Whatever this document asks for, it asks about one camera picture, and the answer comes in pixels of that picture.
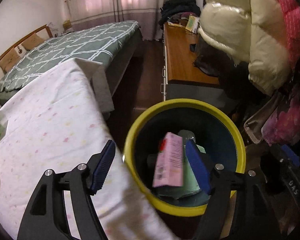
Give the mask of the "green tea carton box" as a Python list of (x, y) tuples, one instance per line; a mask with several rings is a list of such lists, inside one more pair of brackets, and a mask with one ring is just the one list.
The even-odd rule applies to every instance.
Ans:
[(183, 185), (182, 186), (171, 186), (165, 185), (158, 188), (158, 195), (161, 197), (181, 199), (184, 197), (189, 197), (194, 194), (200, 193), (201, 189), (198, 182), (194, 176), (191, 165), (185, 154), (185, 147), (183, 150)]

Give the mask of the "pink strawberry milk carton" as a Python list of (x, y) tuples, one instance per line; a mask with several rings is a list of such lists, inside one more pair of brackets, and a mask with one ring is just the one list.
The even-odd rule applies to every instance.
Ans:
[(153, 187), (183, 185), (183, 139), (168, 132), (161, 142), (155, 165)]

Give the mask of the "clear green label jar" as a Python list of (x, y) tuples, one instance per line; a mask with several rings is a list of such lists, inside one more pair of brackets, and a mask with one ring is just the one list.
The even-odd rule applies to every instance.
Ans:
[(186, 142), (188, 140), (193, 140), (194, 142), (196, 142), (196, 137), (195, 137), (194, 133), (189, 130), (183, 129), (183, 130), (179, 131), (178, 135), (180, 137), (182, 137), (184, 145), (186, 145)]

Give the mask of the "pink floral bag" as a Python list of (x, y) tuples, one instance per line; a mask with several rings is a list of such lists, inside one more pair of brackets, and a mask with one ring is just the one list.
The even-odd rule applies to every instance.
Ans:
[(255, 144), (292, 144), (300, 140), (300, 91), (277, 91), (244, 123), (244, 130)]

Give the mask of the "white dotted table cloth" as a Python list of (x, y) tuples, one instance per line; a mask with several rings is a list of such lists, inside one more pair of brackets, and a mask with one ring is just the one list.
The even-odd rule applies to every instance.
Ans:
[[(31, 81), (0, 109), (0, 224), (17, 238), (30, 196), (43, 173), (67, 172), (100, 153), (111, 135), (90, 79), (101, 65), (69, 59)], [(140, 192), (120, 151), (92, 196), (109, 239), (175, 239)]]

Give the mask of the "wooden headboard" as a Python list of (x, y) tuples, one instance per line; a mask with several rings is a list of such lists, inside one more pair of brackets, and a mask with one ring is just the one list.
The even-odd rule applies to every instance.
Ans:
[[(35, 29), (34, 31), (30, 32), (29, 34), (27, 34), (26, 36), (24, 36), (23, 38), (21, 38), (19, 41), (15, 42), (13, 45), (11, 45), (6, 51), (4, 51), (1, 55), (0, 55), (0, 61), (7, 55), (9, 54), (9, 52), (13, 49), (16, 51), (16, 53), (18, 54), (18, 56), (21, 58), (22, 56), (25, 55), (26, 53), (26, 49), (22, 46), (22, 43), (24, 41), (26, 41), (29, 37), (31, 37), (33, 34), (37, 34), (38, 36), (40, 36), (42, 39), (48, 39), (48, 38), (52, 38), (53, 34), (51, 31), (51, 28), (46, 24), (43, 25), (37, 29)], [(6, 74), (5, 68), (1, 68), (0, 67), (0, 79)]]

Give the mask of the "wooden desk cabinet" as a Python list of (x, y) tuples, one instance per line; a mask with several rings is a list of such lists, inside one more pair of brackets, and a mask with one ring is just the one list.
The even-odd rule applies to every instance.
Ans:
[(229, 101), (216, 77), (207, 76), (193, 65), (196, 54), (190, 45), (197, 35), (184, 28), (164, 24), (163, 43), (165, 64), (162, 69), (161, 93), (164, 100), (197, 99), (222, 108)]

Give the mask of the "brown left pillow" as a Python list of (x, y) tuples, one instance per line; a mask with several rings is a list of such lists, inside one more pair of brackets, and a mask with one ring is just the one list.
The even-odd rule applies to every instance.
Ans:
[(11, 49), (1, 60), (0, 60), (0, 68), (4, 73), (9, 72), (19, 61), (21, 57), (14, 50)]

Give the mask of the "cream puffer jacket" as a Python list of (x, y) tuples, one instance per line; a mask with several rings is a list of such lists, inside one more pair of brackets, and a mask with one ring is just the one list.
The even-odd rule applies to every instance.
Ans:
[(271, 95), (290, 73), (285, 22), (279, 0), (205, 0), (199, 34), (236, 63), (248, 64), (249, 80)]

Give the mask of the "brown right pillow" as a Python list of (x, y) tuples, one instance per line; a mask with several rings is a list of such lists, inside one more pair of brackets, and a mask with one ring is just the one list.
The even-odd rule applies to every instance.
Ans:
[(36, 33), (32, 34), (30, 37), (28, 37), (21, 45), (27, 50), (30, 51), (33, 48), (36, 48), (37, 46), (44, 43), (45, 40), (38, 36)]

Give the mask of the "books on desk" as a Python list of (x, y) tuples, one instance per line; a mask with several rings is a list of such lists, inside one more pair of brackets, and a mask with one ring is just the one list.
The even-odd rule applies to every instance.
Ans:
[(196, 34), (198, 26), (199, 26), (199, 18), (190, 15), (185, 29), (193, 34)]

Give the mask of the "green checked bed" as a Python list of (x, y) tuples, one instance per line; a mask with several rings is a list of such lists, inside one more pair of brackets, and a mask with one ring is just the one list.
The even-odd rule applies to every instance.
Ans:
[(107, 69), (115, 57), (142, 38), (134, 20), (98, 25), (60, 37), (50, 38), (28, 51), (0, 80), (0, 105), (19, 90), (71, 58), (95, 61)]

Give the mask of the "far bedside box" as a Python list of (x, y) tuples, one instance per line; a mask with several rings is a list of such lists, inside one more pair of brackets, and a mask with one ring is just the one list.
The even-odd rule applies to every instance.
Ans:
[(68, 31), (71, 28), (72, 28), (72, 24), (71, 24), (70, 20), (66, 20), (66, 21), (63, 22), (64, 31)]

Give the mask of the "dark clothes pile on desk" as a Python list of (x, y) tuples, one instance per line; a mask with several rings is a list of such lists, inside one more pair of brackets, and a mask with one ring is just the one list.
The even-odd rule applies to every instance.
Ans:
[(196, 0), (167, 0), (160, 8), (161, 19), (158, 22), (161, 28), (170, 17), (181, 12), (192, 12), (200, 16), (201, 9), (198, 7)]

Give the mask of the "pink white curtains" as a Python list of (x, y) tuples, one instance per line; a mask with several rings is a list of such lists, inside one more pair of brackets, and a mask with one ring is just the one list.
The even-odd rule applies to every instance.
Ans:
[[(161, 8), (168, 0), (62, 0), (64, 19), (75, 31), (127, 20), (138, 21), (145, 40), (159, 40)], [(202, 8), (204, 0), (196, 0)]]

